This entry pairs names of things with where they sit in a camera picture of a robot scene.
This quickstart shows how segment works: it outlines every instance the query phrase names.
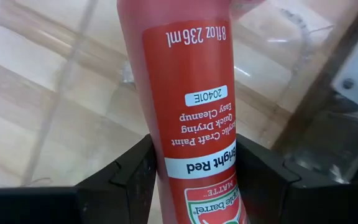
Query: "glass surface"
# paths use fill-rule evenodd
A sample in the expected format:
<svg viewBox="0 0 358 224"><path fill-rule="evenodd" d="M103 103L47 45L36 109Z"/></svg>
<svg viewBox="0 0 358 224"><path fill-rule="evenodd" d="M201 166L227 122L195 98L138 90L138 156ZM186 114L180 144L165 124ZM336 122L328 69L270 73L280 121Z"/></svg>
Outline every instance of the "glass surface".
<svg viewBox="0 0 358 224"><path fill-rule="evenodd" d="M237 132L358 178L358 1L268 0L232 26ZM75 185L142 139L127 60L116 1L0 0L0 187Z"/></svg>

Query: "apple barrel logo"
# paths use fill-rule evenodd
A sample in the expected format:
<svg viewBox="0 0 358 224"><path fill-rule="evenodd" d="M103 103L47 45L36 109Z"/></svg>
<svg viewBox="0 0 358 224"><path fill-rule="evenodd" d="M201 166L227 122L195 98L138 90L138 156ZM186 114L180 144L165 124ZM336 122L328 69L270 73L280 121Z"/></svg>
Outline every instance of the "apple barrel logo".
<svg viewBox="0 0 358 224"><path fill-rule="evenodd" d="M235 176L219 184L185 190L192 224L243 224L245 208Z"/></svg>

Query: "acrylic craft paint bottle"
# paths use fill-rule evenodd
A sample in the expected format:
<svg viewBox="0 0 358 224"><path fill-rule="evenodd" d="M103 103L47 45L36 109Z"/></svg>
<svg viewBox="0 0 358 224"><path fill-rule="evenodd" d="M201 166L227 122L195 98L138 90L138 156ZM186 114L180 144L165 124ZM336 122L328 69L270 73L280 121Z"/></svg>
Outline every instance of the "acrylic craft paint bottle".
<svg viewBox="0 0 358 224"><path fill-rule="evenodd" d="M157 150L165 224L246 222L236 180L230 0L118 0Z"/></svg>

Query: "red label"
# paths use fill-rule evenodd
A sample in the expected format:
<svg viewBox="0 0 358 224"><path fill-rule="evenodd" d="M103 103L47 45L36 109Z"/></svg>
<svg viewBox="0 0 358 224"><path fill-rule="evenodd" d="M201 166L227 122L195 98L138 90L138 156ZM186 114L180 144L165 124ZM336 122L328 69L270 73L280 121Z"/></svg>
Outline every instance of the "red label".
<svg viewBox="0 0 358 224"><path fill-rule="evenodd" d="M230 23L188 21L154 27L144 32L143 43L178 222L243 223L245 211L234 222L244 206L234 168L236 109ZM213 186L225 181L234 184L230 191L208 195ZM194 195L199 191L207 193ZM232 202L221 204L230 198ZM218 208L208 212L194 206L213 202L219 202Z"/></svg>

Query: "screw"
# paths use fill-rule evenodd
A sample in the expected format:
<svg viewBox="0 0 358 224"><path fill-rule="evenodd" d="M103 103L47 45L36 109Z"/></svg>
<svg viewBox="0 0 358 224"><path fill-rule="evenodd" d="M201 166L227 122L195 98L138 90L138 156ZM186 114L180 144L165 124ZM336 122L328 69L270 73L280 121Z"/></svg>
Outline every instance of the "screw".
<svg viewBox="0 0 358 224"><path fill-rule="evenodd" d="M355 85L354 80L351 78L347 78L342 82L342 86L345 90L350 90Z"/></svg>

